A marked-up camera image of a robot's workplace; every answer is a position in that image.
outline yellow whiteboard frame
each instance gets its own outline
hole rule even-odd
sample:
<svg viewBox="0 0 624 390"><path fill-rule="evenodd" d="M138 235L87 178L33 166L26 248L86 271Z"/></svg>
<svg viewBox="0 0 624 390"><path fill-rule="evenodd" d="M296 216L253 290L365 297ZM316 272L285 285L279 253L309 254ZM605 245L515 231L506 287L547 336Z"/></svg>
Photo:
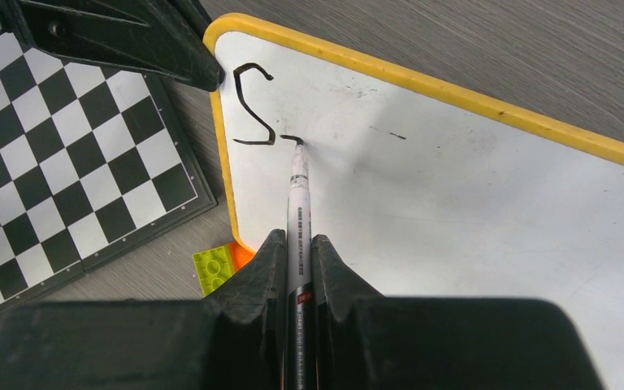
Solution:
<svg viewBox="0 0 624 390"><path fill-rule="evenodd" d="M219 17L205 32L204 43L214 53L216 41L224 33L240 32L258 37L265 41L323 59L329 63L364 73L376 79L386 81L429 98L440 100L452 106L460 107L489 119L508 124L537 136L555 141L559 144L593 154L624 166L624 142L601 136L582 128L551 119L541 114L513 106L493 97L464 89L455 84L447 83L422 73L411 71L359 53L355 50L333 44L309 35L269 23L261 19L243 14L226 14ZM223 126L223 111L219 91L210 94L211 108L214 116L216 138L219 144L219 157L223 185L226 188L228 213L231 216L233 237L243 248L256 252L247 246L240 237L236 204L233 196L231 166L228 162L226 146L226 130Z"/></svg>

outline white board surface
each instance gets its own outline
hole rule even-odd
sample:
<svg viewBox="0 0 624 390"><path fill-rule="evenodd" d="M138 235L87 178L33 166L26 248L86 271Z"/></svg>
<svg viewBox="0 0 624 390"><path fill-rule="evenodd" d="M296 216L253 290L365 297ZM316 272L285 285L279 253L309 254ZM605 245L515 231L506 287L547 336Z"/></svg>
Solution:
<svg viewBox="0 0 624 390"><path fill-rule="evenodd" d="M385 295L536 297L572 318L624 388L624 167L241 32L215 55L239 235L285 228L294 144L310 156L312 232Z"/></svg>

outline yellow-green toy block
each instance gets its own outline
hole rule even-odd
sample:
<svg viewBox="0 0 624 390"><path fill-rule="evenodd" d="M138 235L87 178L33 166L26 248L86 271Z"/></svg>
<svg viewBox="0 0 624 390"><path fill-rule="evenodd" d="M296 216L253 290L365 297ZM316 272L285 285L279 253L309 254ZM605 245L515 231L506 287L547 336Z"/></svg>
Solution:
<svg viewBox="0 0 624 390"><path fill-rule="evenodd" d="M236 273L228 245L195 253L193 260L205 297Z"/></svg>

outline marker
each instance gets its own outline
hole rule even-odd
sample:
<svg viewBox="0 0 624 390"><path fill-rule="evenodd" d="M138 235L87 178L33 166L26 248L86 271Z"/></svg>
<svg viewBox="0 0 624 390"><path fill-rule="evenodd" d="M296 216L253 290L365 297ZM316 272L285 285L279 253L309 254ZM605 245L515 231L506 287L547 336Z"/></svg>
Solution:
<svg viewBox="0 0 624 390"><path fill-rule="evenodd" d="M288 193L288 304L284 389L310 390L317 388L314 291L310 265L310 180L307 175L305 143L296 136L281 138L296 142Z"/></svg>

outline wood grain surface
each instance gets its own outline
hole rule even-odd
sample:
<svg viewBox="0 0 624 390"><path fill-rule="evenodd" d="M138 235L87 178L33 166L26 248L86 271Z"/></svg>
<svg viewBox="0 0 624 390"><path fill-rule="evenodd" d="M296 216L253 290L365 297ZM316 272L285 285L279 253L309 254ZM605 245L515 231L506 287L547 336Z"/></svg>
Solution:
<svg viewBox="0 0 624 390"><path fill-rule="evenodd" d="M213 17L257 16L624 141L624 0L202 3ZM191 254L232 240L228 208L208 95L169 89L219 206L47 299L202 296Z"/></svg>

